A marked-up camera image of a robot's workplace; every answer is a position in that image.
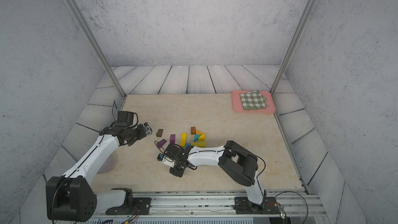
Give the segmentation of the brown slanted wooden block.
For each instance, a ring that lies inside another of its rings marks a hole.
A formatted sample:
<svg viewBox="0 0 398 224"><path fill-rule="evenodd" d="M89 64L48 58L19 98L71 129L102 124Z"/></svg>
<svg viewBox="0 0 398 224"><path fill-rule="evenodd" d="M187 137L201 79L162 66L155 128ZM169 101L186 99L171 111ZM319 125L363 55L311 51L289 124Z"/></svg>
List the brown slanted wooden block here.
<svg viewBox="0 0 398 224"><path fill-rule="evenodd" d="M159 137L159 138L161 138L162 135L163 135L163 129L159 129L159 130L157 131L157 133L156 133L156 136Z"/></svg>

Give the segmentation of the yellow long wooden block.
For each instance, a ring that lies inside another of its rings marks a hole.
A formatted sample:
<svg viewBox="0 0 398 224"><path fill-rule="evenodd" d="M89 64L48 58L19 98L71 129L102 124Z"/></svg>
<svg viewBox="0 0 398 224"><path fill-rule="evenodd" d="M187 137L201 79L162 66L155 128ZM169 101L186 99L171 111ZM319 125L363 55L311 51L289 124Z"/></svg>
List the yellow long wooden block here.
<svg viewBox="0 0 398 224"><path fill-rule="evenodd" d="M180 146L185 147L187 143L187 133L181 134Z"/></svg>

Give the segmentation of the lime green long block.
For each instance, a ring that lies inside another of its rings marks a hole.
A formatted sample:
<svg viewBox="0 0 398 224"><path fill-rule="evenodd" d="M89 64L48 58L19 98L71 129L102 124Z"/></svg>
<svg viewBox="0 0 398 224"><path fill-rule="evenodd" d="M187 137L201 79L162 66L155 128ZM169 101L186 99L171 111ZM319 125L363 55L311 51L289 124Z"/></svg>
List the lime green long block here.
<svg viewBox="0 0 398 224"><path fill-rule="evenodd" d="M195 146L195 147L200 147L200 148L206 148L206 142L193 142L192 144L191 144L192 146Z"/></svg>

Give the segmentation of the teal long wooden block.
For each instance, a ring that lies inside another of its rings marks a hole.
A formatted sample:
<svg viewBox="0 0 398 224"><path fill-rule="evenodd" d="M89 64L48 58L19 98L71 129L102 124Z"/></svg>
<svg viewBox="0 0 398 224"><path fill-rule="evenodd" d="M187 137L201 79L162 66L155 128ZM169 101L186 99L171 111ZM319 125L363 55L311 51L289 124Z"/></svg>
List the teal long wooden block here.
<svg viewBox="0 0 398 224"><path fill-rule="evenodd" d="M199 138L201 137L201 134L195 134L194 135L194 142L199 141Z"/></svg>

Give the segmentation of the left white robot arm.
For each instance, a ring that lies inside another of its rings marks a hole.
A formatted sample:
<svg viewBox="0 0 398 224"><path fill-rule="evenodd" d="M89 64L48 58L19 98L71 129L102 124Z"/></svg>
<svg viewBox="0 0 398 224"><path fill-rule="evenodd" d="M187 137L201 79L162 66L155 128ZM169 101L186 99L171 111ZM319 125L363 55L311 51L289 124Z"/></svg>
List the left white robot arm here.
<svg viewBox="0 0 398 224"><path fill-rule="evenodd" d="M116 188L96 194L91 188L96 174L120 146L133 145L152 134L148 123L136 127L106 127L87 153L62 176L46 183L47 217L51 221L86 222L94 214L148 215L151 198L134 198L131 189Z"/></svg>

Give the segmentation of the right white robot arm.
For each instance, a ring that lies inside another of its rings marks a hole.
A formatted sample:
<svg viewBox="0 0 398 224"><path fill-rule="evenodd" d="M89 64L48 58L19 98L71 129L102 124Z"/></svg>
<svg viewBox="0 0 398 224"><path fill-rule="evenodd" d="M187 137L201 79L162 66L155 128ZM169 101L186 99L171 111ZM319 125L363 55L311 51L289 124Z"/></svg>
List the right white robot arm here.
<svg viewBox="0 0 398 224"><path fill-rule="evenodd" d="M263 160L234 141L223 146L203 148L189 145L185 148L177 144L168 147L157 156L157 160L170 167L170 173L182 177L185 169L196 170L199 166L217 166L233 181L243 186L248 201L258 207L265 205L266 191L259 182L258 161Z"/></svg>

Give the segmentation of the purple rectangular wooden block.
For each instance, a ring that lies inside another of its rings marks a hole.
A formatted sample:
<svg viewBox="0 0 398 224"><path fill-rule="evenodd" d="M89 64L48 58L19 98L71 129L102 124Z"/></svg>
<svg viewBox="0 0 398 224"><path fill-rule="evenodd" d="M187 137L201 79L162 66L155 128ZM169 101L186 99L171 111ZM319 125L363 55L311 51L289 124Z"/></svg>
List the purple rectangular wooden block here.
<svg viewBox="0 0 398 224"><path fill-rule="evenodd" d="M170 143L171 144L175 144L175 140L176 140L176 135L175 134L171 134L170 135Z"/></svg>

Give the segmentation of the yellow triangle wooden block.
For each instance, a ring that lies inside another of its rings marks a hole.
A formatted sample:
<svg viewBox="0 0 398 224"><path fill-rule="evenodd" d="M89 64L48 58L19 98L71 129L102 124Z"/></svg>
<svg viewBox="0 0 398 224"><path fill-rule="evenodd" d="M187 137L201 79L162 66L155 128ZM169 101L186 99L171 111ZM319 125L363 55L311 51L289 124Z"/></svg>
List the yellow triangle wooden block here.
<svg viewBox="0 0 398 224"><path fill-rule="evenodd" d="M202 133L202 134L199 135L198 141L199 141L199 142L205 141L205 133Z"/></svg>

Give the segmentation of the lilac bowl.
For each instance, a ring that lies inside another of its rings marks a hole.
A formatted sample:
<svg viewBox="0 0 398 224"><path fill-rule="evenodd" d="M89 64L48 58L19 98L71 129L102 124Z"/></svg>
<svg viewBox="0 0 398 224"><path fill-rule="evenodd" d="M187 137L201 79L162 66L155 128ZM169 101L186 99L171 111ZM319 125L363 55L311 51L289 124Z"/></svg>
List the lilac bowl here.
<svg viewBox="0 0 398 224"><path fill-rule="evenodd" d="M116 163L117 163L116 155L112 153L103 163L103 165L100 167L97 174L105 174L110 172L111 170L113 170Z"/></svg>

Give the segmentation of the pink tray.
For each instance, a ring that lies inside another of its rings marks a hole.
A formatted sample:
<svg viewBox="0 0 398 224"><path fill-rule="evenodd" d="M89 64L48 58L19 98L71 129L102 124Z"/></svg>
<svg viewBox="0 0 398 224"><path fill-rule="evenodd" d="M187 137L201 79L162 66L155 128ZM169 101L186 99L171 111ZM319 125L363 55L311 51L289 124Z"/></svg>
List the pink tray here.
<svg viewBox="0 0 398 224"><path fill-rule="evenodd" d="M231 92L233 110L238 113L268 113L276 112L272 95L267 91L242 91Z"/></svg>

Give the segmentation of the green checkered cloth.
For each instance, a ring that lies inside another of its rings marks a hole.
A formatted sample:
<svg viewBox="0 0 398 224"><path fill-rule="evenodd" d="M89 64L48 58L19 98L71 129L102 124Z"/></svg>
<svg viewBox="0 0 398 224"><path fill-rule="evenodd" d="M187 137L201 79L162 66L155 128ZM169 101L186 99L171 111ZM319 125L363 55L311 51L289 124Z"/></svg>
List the green checkered cloth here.
<svg viewBox="0 0 398 224"><path fill-rule="evenodd" d="M260 91L255 90L240 94L244 110L262 110L267 108L267 99Z"/></svg>

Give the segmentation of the left aluminium frame post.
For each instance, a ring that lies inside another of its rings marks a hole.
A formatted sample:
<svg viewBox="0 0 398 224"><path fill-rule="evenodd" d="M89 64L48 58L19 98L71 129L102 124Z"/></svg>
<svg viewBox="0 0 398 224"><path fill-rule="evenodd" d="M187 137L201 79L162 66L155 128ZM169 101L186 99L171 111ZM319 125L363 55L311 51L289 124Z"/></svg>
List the left aluminium frame post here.
<svg viewBox="0 0 398 224"><path fill-rule="evenodd" d="M96 38L94 37L92 31L90 30L89 25L87 24L81 10L79 9L75 0L64 0L68 9L76 19L80 29L82 30L85 38L89 42L91 48L93 49L96 57L98 58L99 62L101 63L102 67L104 68L106 74L109 76L111 82L116 87L118 93L121 95L122 99L126 98L126 93L122 89L119 80L117 79L115 73L113 72L112 68L110 67L103 51L101 50Z"/></svg>

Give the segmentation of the aluminium frame post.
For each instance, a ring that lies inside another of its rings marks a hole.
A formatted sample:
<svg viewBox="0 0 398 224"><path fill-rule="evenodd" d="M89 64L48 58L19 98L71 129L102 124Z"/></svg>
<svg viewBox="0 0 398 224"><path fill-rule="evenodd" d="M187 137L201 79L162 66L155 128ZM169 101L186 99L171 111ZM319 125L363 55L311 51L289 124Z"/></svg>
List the aluminium frame post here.
<svg viewBox="0 0 398 224"><path fill-rule="evenodd" d="M109 76L111 82L116 87L118 93L121 95L122 99L126 98L126 93L122 89L119 80L117 79L115 73L113 72L112 68L110 67L103 51L101 50L96 38L94 37L92 31L90 30L89 25L87 24L81 10L79 9L75 0L64 0L68 9L76 19L80 29L82 30L85 38L89 42L91 48L93 49L96 57L98 58L99 62L101 63L102 67L104 68L106 74Z"/></svg>
<svg viewBox="0 0 398 224"><path fill-rule="evenodd" d="M276 78L271 87L271 95L276 93L276 91L278 89L278 86L282 80L282 77L283 77L284 73L286 72L290 61L292 60L294 51L300 41L300 38L301 38L304 30L305 30L306 24L307 24L308 20L310 19L310 16L314 10L316 2L317 2L317 0L307 0L307 3L304 7L302 14L301 14L298 25L295 29L293 36L292 36L291 42L288 46L288 49L285 53L284 58L282 59L282 62L279 66L278 73L276 74Z"/></svg>

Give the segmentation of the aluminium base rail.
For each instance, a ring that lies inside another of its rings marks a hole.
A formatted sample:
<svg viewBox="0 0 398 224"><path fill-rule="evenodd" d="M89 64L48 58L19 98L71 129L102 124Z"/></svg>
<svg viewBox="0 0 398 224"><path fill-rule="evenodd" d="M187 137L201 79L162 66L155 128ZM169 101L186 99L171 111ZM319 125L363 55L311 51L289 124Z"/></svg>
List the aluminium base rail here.
<svg viewBox="0 0 398 224"><path fill-rule="evenodd" d="M248 201L243 191L132 192L118 207L87 203L82 215L57 217L63 224L140 223L252 223L328 224L330 220L317 195L297 191L269 191L263 207Z"/></svg>

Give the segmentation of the right aluminium frame post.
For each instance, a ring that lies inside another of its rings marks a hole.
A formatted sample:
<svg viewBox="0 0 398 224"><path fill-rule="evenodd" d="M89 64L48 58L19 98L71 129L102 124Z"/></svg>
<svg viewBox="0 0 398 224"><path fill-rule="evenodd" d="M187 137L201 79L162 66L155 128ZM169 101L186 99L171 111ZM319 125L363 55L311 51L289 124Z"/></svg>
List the right aluminium frame post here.
<svg viewBox="0 0 398 224"><path fill-rule="evenodd" d="M278 89L278 86L282 80L282 77L283 77L284 73L286 72L290 61L292 60L294 51L300 41L300 38L301 38L304 30L305 30L306 24L307 24L308 20L310 19L310 16L314 10L316 2L317 2L317 0L307 0L307 3L304 7L302 14L301 14L298 25L295 29L293 36L292 36L291 42L288 46L288 49L285 53L284 58L282 59L282 62L279 66L278 73L276 74L276 78L271 87L271 95L276 93L276 91Z"/></svg>

